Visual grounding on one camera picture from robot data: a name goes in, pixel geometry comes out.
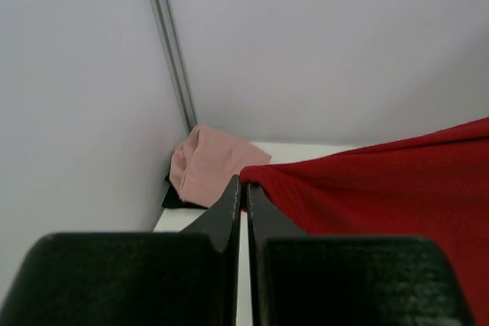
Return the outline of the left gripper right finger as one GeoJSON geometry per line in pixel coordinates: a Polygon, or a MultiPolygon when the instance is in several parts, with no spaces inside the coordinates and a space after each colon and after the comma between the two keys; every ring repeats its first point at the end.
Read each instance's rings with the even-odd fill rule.
{"type": "Polygon", "coordinates": [[[453,268],[416,236],[313,236],[247,185],[256,325],[473,325],[453,268]]]}

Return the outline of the dark red t-shirt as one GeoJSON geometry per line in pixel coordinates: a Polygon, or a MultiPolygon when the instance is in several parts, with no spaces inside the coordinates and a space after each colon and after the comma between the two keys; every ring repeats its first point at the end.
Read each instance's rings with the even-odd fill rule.
{"type": "Polygon", "coordinates": [[[488,323],[488,121],[297,163],[249,166],[243,183],[310,234],[417,234],[455,268],[488,323]]]}

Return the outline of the folded black t-shirt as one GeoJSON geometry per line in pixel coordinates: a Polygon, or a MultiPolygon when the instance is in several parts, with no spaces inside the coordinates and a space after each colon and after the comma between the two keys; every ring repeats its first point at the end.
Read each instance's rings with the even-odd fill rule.
{"type": "Polygon", "coordinates": [[[188,208],[188,209],[203,209],[206,210],[205,207],[201,205],[197,205],[192,202],[185,202],[180,199],[178,193],[170,182],[170,175],[167,174],[164,178],[164,182],[169,184],[169,188],[167,193],[162,201],[161,207],[164,209],[178,209],[178,208],[188,208]]]}

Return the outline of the left corner aluminium profile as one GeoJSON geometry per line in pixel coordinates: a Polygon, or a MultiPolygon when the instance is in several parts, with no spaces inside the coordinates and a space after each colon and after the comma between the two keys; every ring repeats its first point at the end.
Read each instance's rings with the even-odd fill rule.
{"type": "Polygon", "coordinates": [[[180,114],[186,130],[190,132],[198,121],[171,2],[150,0],[150,3],[180,114]]]}

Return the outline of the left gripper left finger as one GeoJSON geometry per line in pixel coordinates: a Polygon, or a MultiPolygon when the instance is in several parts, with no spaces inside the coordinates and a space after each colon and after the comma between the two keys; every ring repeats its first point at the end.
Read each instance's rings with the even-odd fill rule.
{"type": "Polygon", "coordinates": [[[241,184],[178,232],[56,233],[28,252],[3,325],[233,325],[241,184]]]}

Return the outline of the folded pink t-shirt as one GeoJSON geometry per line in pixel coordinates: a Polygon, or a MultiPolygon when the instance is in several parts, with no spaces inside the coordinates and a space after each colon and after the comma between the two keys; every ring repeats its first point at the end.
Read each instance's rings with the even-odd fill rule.
{"type": "Polygon", "coordinates": [[[270,154],[248,140],[198,124],[175,148],[169,181],[181,201],[210,208],[234,175],[270,161],[270,154]]]}

